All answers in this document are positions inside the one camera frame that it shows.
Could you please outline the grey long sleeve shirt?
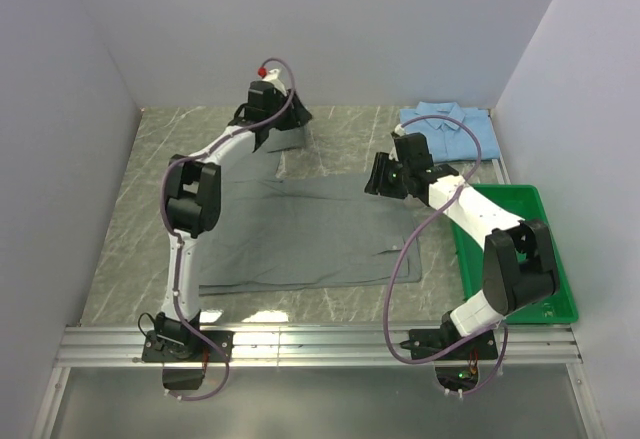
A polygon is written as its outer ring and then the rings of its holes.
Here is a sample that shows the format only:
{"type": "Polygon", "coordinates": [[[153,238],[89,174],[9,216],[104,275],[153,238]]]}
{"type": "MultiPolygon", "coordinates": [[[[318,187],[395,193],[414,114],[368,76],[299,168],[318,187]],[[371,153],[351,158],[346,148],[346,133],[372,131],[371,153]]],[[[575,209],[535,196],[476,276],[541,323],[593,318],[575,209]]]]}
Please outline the grey long sleeve shirt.
{"type": "Polygon", "coordinates": [[[416,221],[396,199],[365,194],[362,174],[276,175],[305,132],[274,131],[222,182],[215,228],[199,240],[203,295],[383,284],[416,221]]]}

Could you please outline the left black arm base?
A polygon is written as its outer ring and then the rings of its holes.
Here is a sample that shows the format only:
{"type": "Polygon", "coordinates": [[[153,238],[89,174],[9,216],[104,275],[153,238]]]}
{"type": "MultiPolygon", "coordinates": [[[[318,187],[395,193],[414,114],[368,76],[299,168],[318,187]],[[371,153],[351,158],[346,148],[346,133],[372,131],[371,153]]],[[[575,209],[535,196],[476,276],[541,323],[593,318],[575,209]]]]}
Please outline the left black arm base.
{"type": "Polygon", "coordinates": [[[162,384],[169,391],[198,390],[210,364],[222,364],[222,355],[198,337],[184,346],[156,336],[150,331],[141,354],[144,364],[162,366],[162,384]]]}

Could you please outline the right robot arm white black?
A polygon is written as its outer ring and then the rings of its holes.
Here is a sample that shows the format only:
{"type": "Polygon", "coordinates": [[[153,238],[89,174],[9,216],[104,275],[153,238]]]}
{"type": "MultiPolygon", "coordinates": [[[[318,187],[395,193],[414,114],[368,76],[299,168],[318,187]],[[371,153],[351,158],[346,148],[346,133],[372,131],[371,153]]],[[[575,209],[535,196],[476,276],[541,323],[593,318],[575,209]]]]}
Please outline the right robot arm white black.
{"type": "Polygon", "coordinates": [[[393,151],[375,156],[365,192],[420,200],[452,220],[483,253],[480,290],[445,314],[440,328],[442,350],[460,359],[474,349],[476,333],[557,292],[551,232],[539,219],[501,208],[451,166],[435,164],[424,135],[394,132],[392,138],[393,151]]]}

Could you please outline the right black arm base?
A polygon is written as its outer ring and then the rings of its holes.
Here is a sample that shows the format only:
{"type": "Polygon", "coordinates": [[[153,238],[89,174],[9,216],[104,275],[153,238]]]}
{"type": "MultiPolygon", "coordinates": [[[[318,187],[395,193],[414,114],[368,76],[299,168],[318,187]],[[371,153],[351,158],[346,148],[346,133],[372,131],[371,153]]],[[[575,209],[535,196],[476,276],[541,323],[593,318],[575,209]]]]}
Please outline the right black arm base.
{"type": "Polygon", "coordinates": [[[507,349],[508,339],[498,346],[493,329],[475,333],[456,347],[453,337],[436,329],[411,329],[408,339],[400,343],[409,352],[413,361],[437,355],[435,366],[438,385],[445,394],[456,394],[463,398],[479,391],[498,375],[507,349]]]}

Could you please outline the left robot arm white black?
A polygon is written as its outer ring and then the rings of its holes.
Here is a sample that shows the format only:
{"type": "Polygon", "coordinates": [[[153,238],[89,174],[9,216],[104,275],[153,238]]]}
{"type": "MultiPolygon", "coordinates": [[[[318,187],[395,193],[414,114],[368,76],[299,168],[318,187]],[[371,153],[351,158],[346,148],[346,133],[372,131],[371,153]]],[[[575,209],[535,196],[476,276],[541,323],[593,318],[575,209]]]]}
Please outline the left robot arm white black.
{"type": "Polygon", "coordinates": [[[187,156],[172,157],[162,179],[160,213],[169,237],[170,258],[165,298],[145,334],[145,350],[189,361],[211,350],[200,332],[198,243],[216,226],[222,209],[222,179],[256,152],[270,132],[300,128],[311,120],[293,86],[278,68],[262,66],[223,133],[187,156]]]}

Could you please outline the folded light blue shirt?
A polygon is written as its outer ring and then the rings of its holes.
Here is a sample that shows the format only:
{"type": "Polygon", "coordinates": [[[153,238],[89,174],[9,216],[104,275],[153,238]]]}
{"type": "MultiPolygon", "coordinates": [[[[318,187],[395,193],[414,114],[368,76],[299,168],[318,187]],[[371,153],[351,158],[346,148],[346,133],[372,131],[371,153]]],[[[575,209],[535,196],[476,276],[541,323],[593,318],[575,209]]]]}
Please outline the folded light blue shirt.
{"type": "Polygon", "coordinates": [[[498,141],[491,123],[489,111],[477,107],[461,107],[456,102],[419,102],[415,108],[401,109],[399,120],[407,133],[421,133],[428,143],[435,163],[475,161],[477,148],[468,133],[456,123],[431,118],[406,126],[410,120],[426,115],[450,117],[470,129],[480,144],[482,160],[499,159],[498,141]]]}

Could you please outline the aluminium mounting rail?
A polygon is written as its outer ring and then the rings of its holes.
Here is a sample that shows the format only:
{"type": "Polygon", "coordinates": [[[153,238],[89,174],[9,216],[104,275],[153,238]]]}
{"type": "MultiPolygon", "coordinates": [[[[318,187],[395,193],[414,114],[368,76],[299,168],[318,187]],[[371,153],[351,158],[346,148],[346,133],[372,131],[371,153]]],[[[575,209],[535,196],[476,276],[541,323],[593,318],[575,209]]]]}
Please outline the aluminium mounting rail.
{"type": "MultiPolygon", "coordinates": [[[[232,364],[240,367],[394,366],[377,323],[238,323],[233,332],[232,364]]],[[[143,337],[134,326],[66,328],[32,432],[50,437],[74,368],[142,366],[143,337]]],[[[590,438],[605,435],[588,386],[582,357],[567,326],[509,329],[508,365],[562,364],[566,367],[580,418],[590,438]]]]}

